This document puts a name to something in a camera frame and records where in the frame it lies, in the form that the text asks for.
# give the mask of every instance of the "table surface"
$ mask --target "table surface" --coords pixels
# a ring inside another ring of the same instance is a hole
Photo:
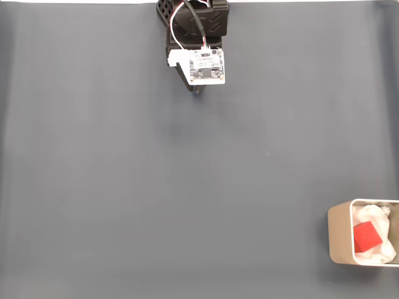
[[[396,298],[327,211],[398,199],[398,12],[232,4],[194,97],[154,4],[1,3],[0,297]]]

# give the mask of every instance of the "white wire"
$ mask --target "white wire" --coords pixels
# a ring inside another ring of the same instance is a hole
[[[208,2],[208,0],[197,0],[197,1],[200,2],[200,3],[202,3],[202,4],[205,4],[206,7],[209,7],[209,2]],[[173,11],[173,14],[172,14],[171,17],[170,17],[169,26],[170,26],[170,32],[172,33],[173,39],[174,39],[175,42],[184,50],[183,46],[181,45],[181,43],[179,43],[179,41],[177,40],[177,38],[176,38],[176,36],[175,36],[175,33],[173,32],[173,20],[174,20],[174,18],[175,18],[175,16],[176,16],[177,12],[179,11],[179,9],[181,9],[181,7],[182,7],[183,5],[185,5],[185,3],[184,3],[184,2],[181,2],[181,3],[176,7],[175,11]],[[204,47],[205,47],[205,45],[206,45],[206,39],[205,39],[205,37],[203,37],[203,42],[204,42]]]

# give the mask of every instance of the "cable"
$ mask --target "cable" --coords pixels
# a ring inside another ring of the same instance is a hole
[[[173,32],[173,20],[177,14],[177,12],[179,11],[179,9],[183,6],[186,5],[187,8],[190,10],[190,12],[193,14],[194,16],[194,20],[195,23],[198,26],[199,31],[201,32],[202,35],[202,40],[204,42],[204,47],[207,47],[206,45],[206,37],[205,37],[205,31],[204,31],[204,26],[202,25],[202,22],[200,20],[200,17],[198,17],[197,13],[195,12],[194,8],[192,7],[192,5],[188,2],[191,0],[182,0],[182,2],[176,7],[175,11],[173,11],[173,14],[170,17],[170,23],[169,23],[169,27],[170,27],[170,32],[172,33],[172,37],[175,40],[175,42],[184,50],[184,47],[181,45],[181,43],[179,43],[179,41],[177,40],[175,33]],[[205,4],[206,7],[209,7],[209,2],[208,0],[197,0],[198,2]]]

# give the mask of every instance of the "white tissue paper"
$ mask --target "white tissue paper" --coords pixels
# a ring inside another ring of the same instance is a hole
[[[355,253],[355,257],[360,263],[388,263],[391,262],[396,252],[391,242],[388,240],[389,231],[389,207],[378,207],[374,204],[369,206],[352,206],[353,226],[371,221],[375,230],[382,239],[382,244],[371,248],[363,253]]]

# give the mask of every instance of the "black cable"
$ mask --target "black cable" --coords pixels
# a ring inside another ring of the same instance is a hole
[[[195,12],[195,9],[190,4],[190,2],[188,2],[188,0],[183,0],[183,2],[185,3],[185,6],[188,8],[188,10],[192,13],[192,15],[194,17],[194,20],[195,20],[195,23],[197,24],[198,29],[201,32],[202,37],[205,38],[204,25],[202,25],[200,17],[197,15],[197,13]]]

